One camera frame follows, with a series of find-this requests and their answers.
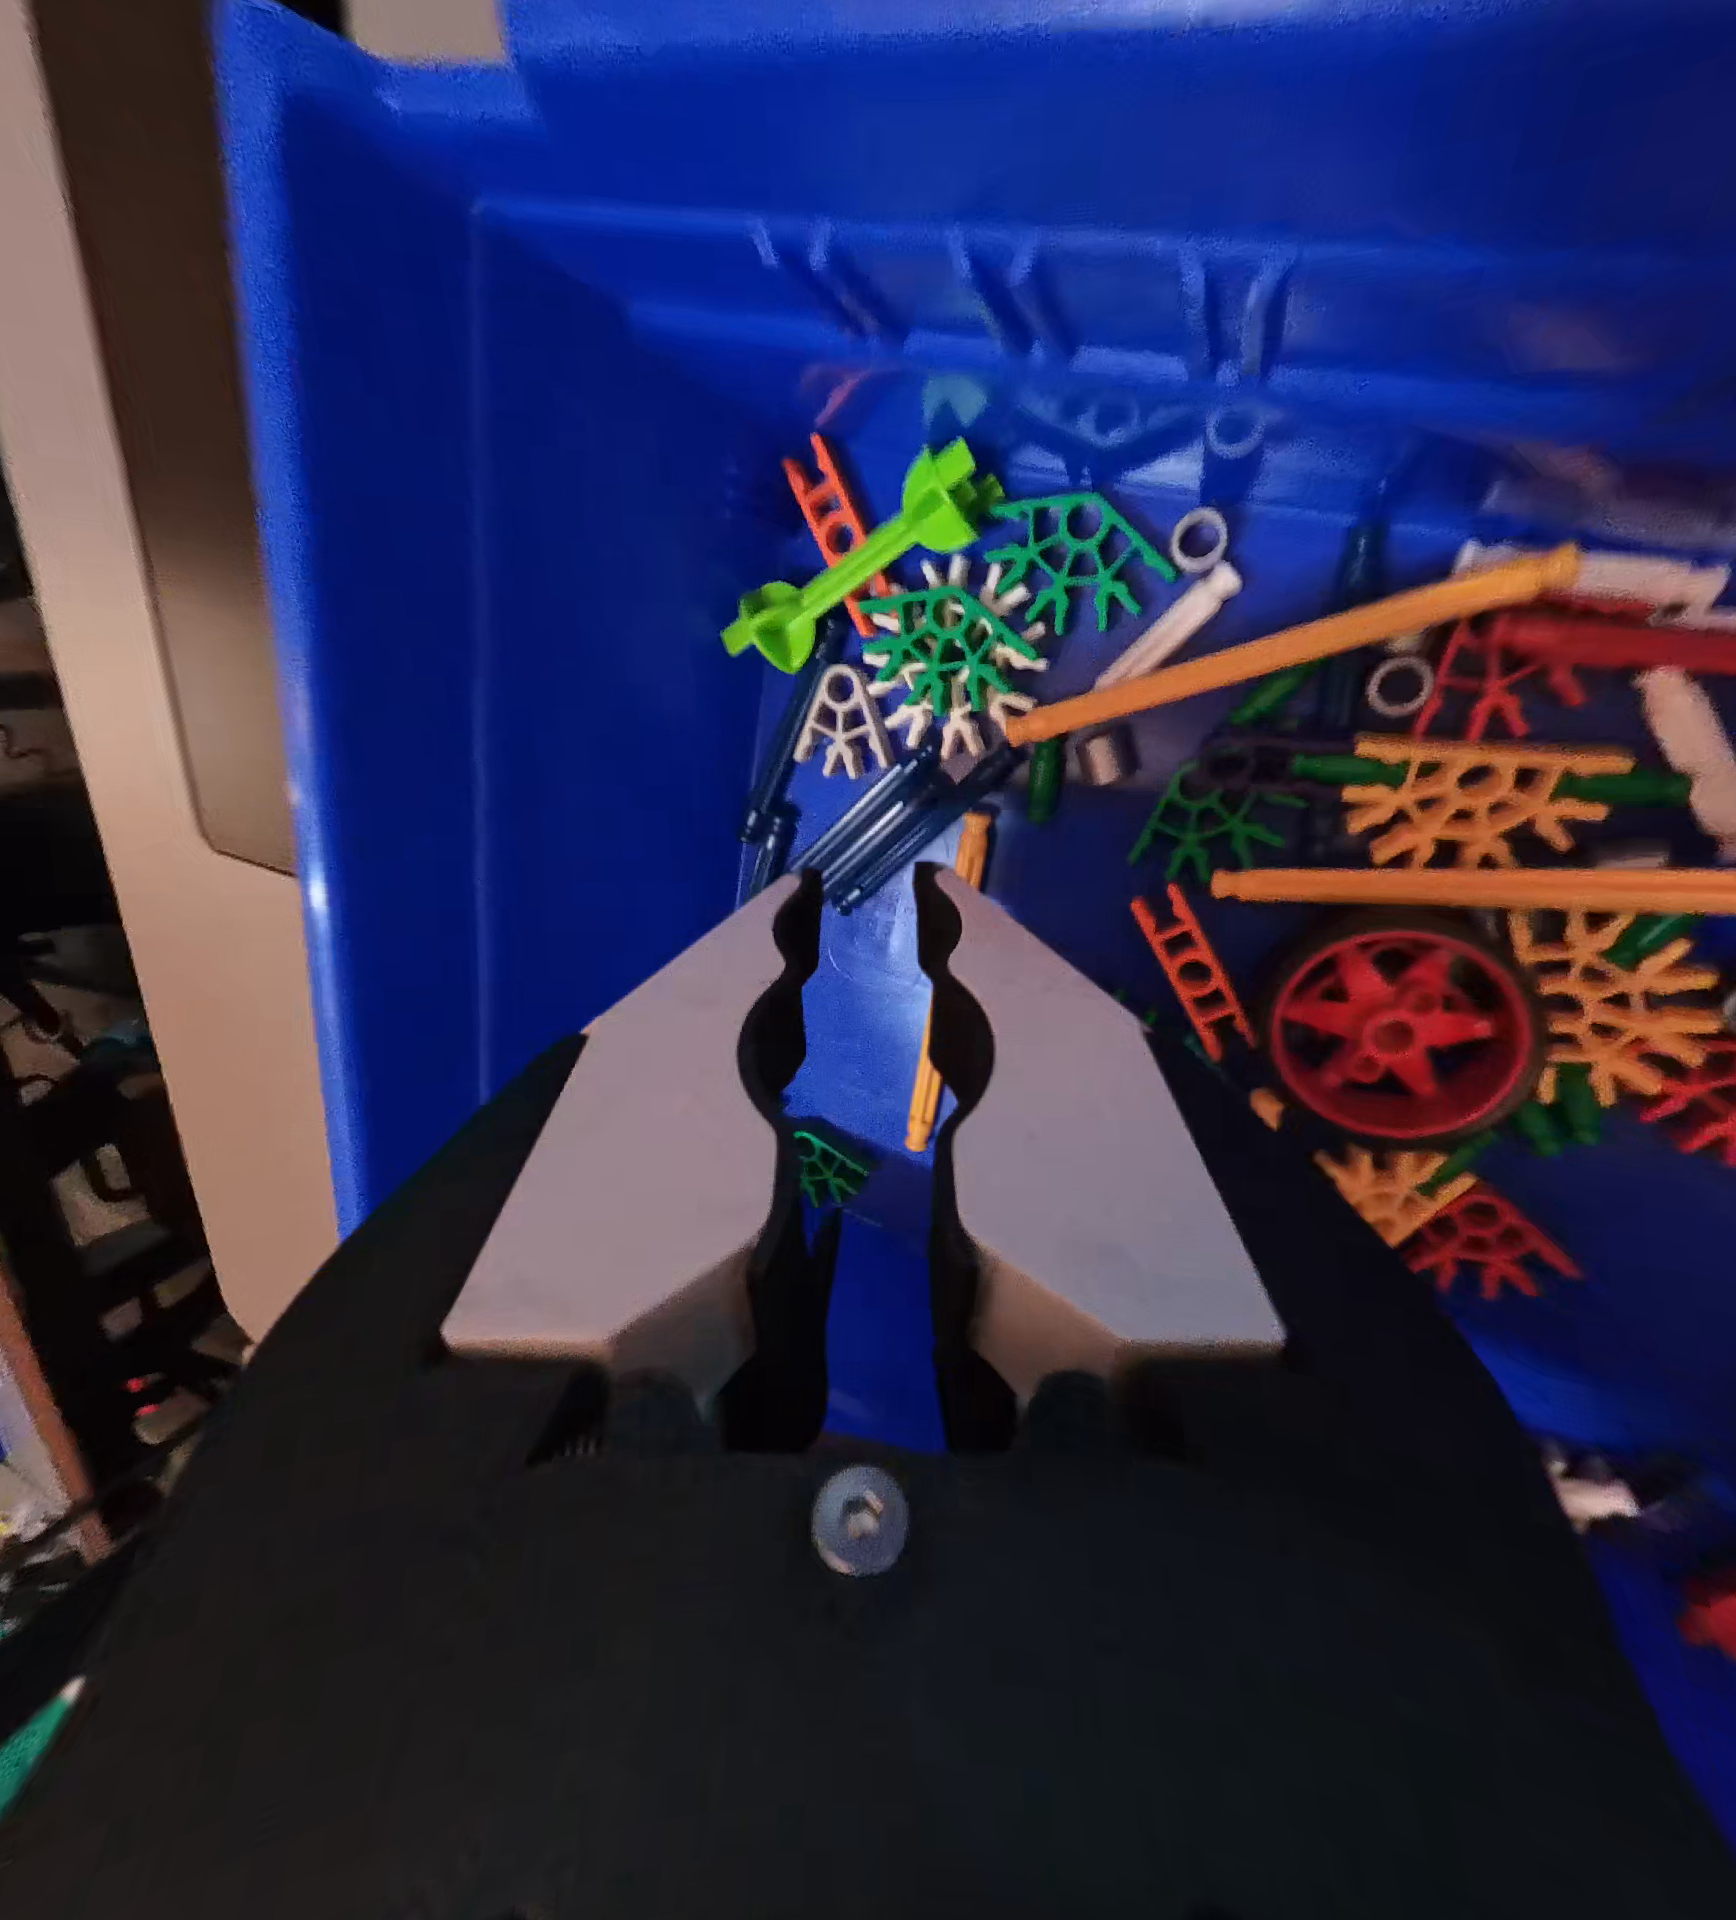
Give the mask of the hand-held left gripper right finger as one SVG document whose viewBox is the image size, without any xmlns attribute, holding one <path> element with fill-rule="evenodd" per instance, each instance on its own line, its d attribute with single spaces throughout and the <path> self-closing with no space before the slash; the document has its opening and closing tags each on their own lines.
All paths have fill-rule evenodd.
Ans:
<svg viewBox="0 0 1736 1920">
<path fill-rule="evenodd" d="M 1141 1020 L 952 865 L 917 867 L 934 1374 L 949 1414 L 1047 1380 L 1264 1361 L 1288 1331 Z"/>
</svg>

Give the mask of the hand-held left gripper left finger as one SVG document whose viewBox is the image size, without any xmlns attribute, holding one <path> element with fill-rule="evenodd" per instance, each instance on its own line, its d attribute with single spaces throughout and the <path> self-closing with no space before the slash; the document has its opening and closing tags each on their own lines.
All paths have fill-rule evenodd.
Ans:
<svg viewBox="0 0 1736 1920">
<path fill-rule="evenodd" d="M 825 886 L 782 875 L 580 1034 L 444 1321 L 451 1355 L 660 1374 L 708 1407 L 801 1211 L 782 1099 Z"/>
</svg>

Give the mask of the pile of toy construction pieces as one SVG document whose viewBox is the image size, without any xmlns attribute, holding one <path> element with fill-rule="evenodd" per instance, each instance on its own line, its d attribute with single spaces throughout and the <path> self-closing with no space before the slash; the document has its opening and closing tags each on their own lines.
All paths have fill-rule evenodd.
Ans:
<svg viewBox="0 0 1736 1920">
<path fill-rule="evenodd" d="M 1329 613 L 1378 602 L 1386 496 L 1342 537 Z M 1066 781 L 1137 785 L 1147 820 L 1126 862 L 1154 886 L 1129 899 L 1176 1003 L 1169 1037 L 1235 1069 L 1267 1125 L 1313 1154 L 1358 1216 L 1442 1293 L 1541 1299 L 1616 1252 L 1664 1284 L 1616 1176 L 1572 1164 L 1570 1211 L 1528 1214 L 1489 1155 L 1596 1150 L 1631 1106 L 1672 1148 L 1736 1169 L 1736 917 L 1584 913 L 1217 897 L 1217 872 L 1285 867 L 1736 869 L 1736 762 L 1706 679 L 1672 667 L 1568 667 L 1507 650 L 1496 612 L 1542 609 L 1688 626 L 1660 597 L 1616 587 L 1611 553 L 1575 585 L 1412 630 L 1335 658 L 1197 693 L 1224 708 L 1169 779 L 1141 744 L 1169 704 L 1032 745 L 1005 723 L 1176 666 L 1244 589 L 1217 500 L 1169 539 L 1119 496 L 1084 485 L 1008 491 L 974 543 L 910 550 L 866 591 L 870 630 L 827 615 L 762 754 L 739 835 L 753 888 L 819 869 L 839 911 L 863 909 L 963 816 L 1020 785 L 1036 829 Z M 1452 1148 L 1357 1142 L 1281 1091 L 1259 997 L 1285 953 L 1360 907 L 1452 913 L 1499 939 L 1548 1015 L 1537 1089 Z M 1570 1236 L 1555 1233 L 1566 1223 Z"/>
</svg>

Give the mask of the blue storage bin with tag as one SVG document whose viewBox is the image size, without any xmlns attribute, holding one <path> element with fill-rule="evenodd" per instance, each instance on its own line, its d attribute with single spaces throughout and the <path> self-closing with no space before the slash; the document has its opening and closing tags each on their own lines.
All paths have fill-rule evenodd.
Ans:
<svg viewBox="0 0 1736 1920">
<path fill-rule="evenodd" d="M 262 557 L 344 1232 L 754 872 L 720 631 L 967 440 L 1224 646 L 1466 542 L 1736 609 L 1736 4 L 223 4 Z"/>
</svg>

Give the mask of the red spoked toy wheel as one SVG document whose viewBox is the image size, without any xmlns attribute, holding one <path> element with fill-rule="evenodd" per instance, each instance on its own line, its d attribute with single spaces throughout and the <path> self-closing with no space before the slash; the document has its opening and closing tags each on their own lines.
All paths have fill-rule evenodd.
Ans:
<svg viewBox="0 0 1736 1920">
<path fill-rule="evenodd" d="M 1286 948 L 1256 1012 L 1278 1089 L 1368 1145 L 1442 1150 L 1484 1136 L 1548 1064 L 1528 972 L 1452 913 L 1326 915 Z"/>
</svg>

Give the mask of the long yellow toy rod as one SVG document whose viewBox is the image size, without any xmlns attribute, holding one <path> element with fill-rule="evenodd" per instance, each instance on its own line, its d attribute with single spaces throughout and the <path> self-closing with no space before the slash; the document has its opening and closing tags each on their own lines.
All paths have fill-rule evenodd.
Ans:
<svg viewBox="0 0 1736 1920">
<path fill-rule="evenodd" d="M 1415 630 L 1518 607 L 1544 593 L 1577 585 L 1584 560 L 1584 547 L 1566 542 L 1489 567 L 1461 571 L 1432 585 L 1397 591 L 1296 628 L 1034 708 L 1011 718 L 1005 723 L 1005 738 L 1013 747 L 1030 747 L 1043 740 L 1152 708 L 1169 708 L 1295 666 L 1353 654 Z"/>
<path fill-rule="evenodd" d="M 1736 917 L 1722 867 L 1283 867 L 1217 872 L 1217 899 Z"/>
</svg>

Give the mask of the lime green toy spool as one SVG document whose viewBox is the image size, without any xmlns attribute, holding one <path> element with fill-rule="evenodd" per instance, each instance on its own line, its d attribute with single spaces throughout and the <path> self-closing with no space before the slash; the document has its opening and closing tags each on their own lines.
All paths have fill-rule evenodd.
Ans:
<svg viewBox="0 0 1736 1920">
<path fill-rule="evenodd" d="M 744 593 L 720 636 L 730 658 L 758 651 L 784 673 L 809 663 L 830 612 L 848 612 L 866 634 L 866 593 L 897 562 L 919 550 L 945 557 L 969 550 L 1005 501 L 1000 477 L 982 471 L 973 446 L 959 437 L 920 449 L 904 474 L 897 516 L 869 527 L 830 443 L 815 436 L 811 447 L 813 468 L 794 458 L 782 468 L 829 565 L 804 585 L 770 582 Z"/>
</svg>

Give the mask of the long red toy rod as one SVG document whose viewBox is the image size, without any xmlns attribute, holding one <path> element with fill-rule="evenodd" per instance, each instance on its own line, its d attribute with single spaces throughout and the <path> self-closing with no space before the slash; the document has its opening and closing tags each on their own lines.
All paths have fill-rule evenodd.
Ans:
<svg viewBox="0 0 1736 1920">
<path fill-rule="evenodd" d="M 1653 626 L 1542 607 L 1496 612 L 1486 634 L 1504 650 L 1566 667 L 1671 667 L 1736 679 L 1736 630 Z"/>
</svg>

